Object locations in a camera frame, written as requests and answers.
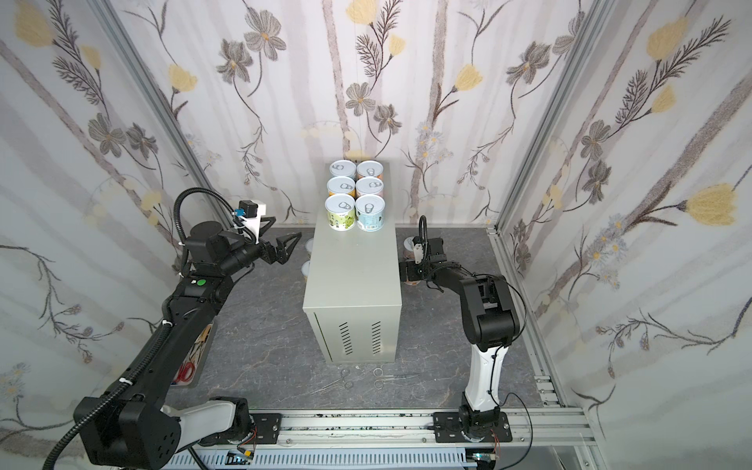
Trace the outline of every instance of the wallpaper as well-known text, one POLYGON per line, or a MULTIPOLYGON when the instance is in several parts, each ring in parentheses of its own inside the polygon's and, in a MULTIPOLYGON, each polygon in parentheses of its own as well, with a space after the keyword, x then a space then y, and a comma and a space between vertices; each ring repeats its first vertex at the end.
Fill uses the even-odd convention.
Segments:
POLYGON ((40 468, 161 318, 194 184, 85 2, 2 2, 0 56, 0 467, 40 468))
POLYGON ((503 227, 610 468, 750 468, 752 5, 618 2, 503 227))
POLYGON ((399 221, 494 223, 590 3, 113 0, 212 185, 313 223, 324 162, 394 162, 399 221))

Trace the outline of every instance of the marble pattern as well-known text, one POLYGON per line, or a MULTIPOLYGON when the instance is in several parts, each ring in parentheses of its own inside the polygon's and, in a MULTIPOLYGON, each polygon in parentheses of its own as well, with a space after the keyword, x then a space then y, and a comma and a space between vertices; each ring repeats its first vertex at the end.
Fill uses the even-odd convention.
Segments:
MULTIPOLYGON (((272 229, 266 238, 289 231, 272 229)), ((303 242, 313 235, 313 229, 302 231, 303 242)), ((399 246, 416 234, 415 229, 398 229, 399 246)), ((467 268, 499 272, 484 229, 429 228, 429 236, 441 236, 450 259, 467 268)), ((423 283, 402 284, 396 361, 384 364, 384 371, 419 372, 420 376, 376 390, 372 374, 376 365, 324 362, 302 310, 305 283, 300 266, 306 259, 301 246, 286 265, 256 264, 256 272, 239 283, 217 317, 219 329, 199 383, 171 390, 168 404, 185 408, 212 396, 243 396, 256 409, 459 406, 470 372, 470 346, 462 332, 456 295, 429 290, 423 283), (350 371, 352 389, 312 393, 338 379, 345 368, 350 371)), ((521 341, 504 360, 499 394, 503 397, 508 391, 519 394, 528 406, 541 406, 521 341)))

